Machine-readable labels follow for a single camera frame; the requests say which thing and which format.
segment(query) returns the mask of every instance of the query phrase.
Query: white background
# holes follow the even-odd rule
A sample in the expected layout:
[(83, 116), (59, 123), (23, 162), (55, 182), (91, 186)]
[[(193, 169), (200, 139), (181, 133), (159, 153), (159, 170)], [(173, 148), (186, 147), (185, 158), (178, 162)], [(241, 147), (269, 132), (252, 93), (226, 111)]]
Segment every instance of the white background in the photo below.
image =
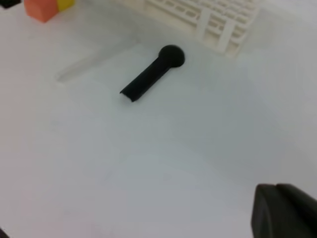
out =
[(317, 25), (316, 0), (268, 0), (267, 2), (271, 2), (275, 6), (287, 10), (307, 23)]
[[(120, 38), (106, 20), (80, 4), (47, 24), (22, 5), (0, 18), (0, 226), (11, 237), (251, 237), (258, 183), (317, 197), (309, 25), (262, 10), (236, 59), (144, 31), (60, 86), (61, 70)], [(168, 43), (185, 65), (136, 103), (119, 95)]]

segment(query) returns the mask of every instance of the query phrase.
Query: black plastic tool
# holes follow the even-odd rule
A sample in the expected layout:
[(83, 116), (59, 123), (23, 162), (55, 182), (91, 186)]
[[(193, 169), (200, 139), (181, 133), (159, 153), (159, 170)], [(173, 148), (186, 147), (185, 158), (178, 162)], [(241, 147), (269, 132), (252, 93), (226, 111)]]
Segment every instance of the black plastic tool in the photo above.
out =
[(259, 184), (251, 225), (254, 238), (317, 238), (317, 201), (290, 184)]
[(180, 67), (184, 62), (185, 54), (181, 48), (174, 45), (165, 46), (159, 52), (158, 58), (120, 93), (135, 102), (170, 68)]
[(0, 238), (9, 238), (3, 230), (0, 229)]

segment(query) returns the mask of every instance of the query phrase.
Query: orange block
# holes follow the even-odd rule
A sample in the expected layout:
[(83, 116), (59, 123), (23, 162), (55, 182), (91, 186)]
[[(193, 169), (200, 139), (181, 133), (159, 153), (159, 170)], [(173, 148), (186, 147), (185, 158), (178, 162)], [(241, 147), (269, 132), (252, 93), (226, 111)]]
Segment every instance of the orange block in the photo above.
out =
[(58, 14), (56, 0), (24, 0), (26, 13), (41, 22), (47, 22)]

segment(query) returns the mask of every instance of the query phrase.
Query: black handle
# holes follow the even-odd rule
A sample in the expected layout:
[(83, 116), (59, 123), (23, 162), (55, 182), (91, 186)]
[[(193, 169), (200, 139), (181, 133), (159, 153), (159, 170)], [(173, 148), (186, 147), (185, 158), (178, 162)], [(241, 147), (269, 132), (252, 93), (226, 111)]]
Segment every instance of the black handle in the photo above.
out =
[(169, 64), (164, 59), (158, 57), (149, 67), (147, 67), (138, 77), (136, 77), (128, 86), (120, 93), (131, 99), (132, 102), (137, 101), (143, 94), (148, 91), (168, 70)]
[(158, 58), (136, 77), (120, 93), (137, 101), (172, 67), (180, 67), (185, 62), (184, 52), (178, 46), (165, 46), (159, 52)]
[(290, 184), (259, 184), (251, 226), (254, 238), (316, 238), (317, 201)]

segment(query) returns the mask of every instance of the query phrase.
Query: black spoon-shaped object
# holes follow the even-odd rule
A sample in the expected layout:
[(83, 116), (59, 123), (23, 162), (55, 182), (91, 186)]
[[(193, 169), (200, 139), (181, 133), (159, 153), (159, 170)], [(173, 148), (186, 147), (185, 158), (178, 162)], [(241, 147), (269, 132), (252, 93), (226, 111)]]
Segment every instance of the black spoon-shaped object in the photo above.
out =
[(174, 45), (165, 46), (159, 52), (158, 58), (120, 93), (135, 102), (170, 68), (180, 67), (184, 62), (185, 54), (181, 48)]

